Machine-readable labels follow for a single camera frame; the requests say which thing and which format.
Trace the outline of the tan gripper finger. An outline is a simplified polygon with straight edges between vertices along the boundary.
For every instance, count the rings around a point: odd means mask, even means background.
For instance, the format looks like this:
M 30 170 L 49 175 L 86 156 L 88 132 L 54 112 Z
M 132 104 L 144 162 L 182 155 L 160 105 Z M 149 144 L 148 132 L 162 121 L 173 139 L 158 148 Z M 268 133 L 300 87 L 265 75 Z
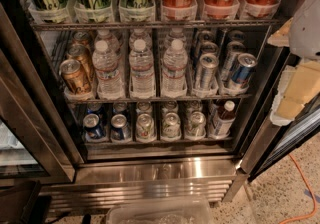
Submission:
M 293 18 L 287 20 L 275 33 L 273 33 L 268 39 L 267 43 L 276 47 L 288 47 L 289 46 L 289 31 Z
M 320 92 L 320 62 L 302 60 L 297 66 L 287 65 L 283 70 L 274 97 L 270 121 L 286 126 Z

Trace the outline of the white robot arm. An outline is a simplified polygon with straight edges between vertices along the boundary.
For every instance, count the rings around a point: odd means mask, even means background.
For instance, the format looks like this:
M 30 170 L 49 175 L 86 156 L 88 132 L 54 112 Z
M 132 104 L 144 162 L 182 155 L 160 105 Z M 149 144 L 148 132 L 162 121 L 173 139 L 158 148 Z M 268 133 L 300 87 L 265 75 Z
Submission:
M 301 58 L 282 72 L 271 107 L 270 121 L 286 126 L 320 92 L 320 0 L 306 0 L 267 43 Z

